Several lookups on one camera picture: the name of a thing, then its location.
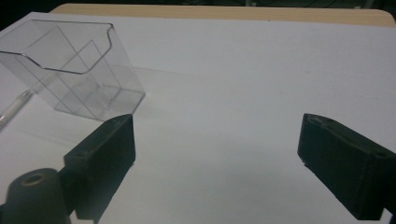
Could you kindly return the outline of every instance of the transparent acrylic box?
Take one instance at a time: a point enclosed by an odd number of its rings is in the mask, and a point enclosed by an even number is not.
[[[0,38],[0,63],[54,109],[106,120],[145,93],[110,23],[27,21]]]

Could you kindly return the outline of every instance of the pen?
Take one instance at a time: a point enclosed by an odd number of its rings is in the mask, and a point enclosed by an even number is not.
[[[31,90],[24,91],[19,95],[14,102],[0,114],[0,131],[7,125],[7,123],[21,110],[21,108],[29,101],[33,95]]]

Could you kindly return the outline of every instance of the white paper sheet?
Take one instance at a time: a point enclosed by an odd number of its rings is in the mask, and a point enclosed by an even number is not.
[[[137,159],[100,223],[359,223],[297,156],[303,113],[395,151],[393,28],[28,18],[112,22],[133,65],[146,68],[138,70],[147,97],[134,115]],[[26,87],[0,71],[1,110]],[[99,125],[35,96],[0,133],[0,202],[17,176],[62,168],[62,156]]]

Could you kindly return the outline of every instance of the black object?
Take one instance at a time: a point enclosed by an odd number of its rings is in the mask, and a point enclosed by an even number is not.
[[[358,220],[396,212],[396,154],[335,120],[305,114],[298,154]]]
[[[135,160],[132,115],[107,120],[64,156],[58,173],[39,169],[15,179],[1,224],[66,224],[76,210],[97,223]]]

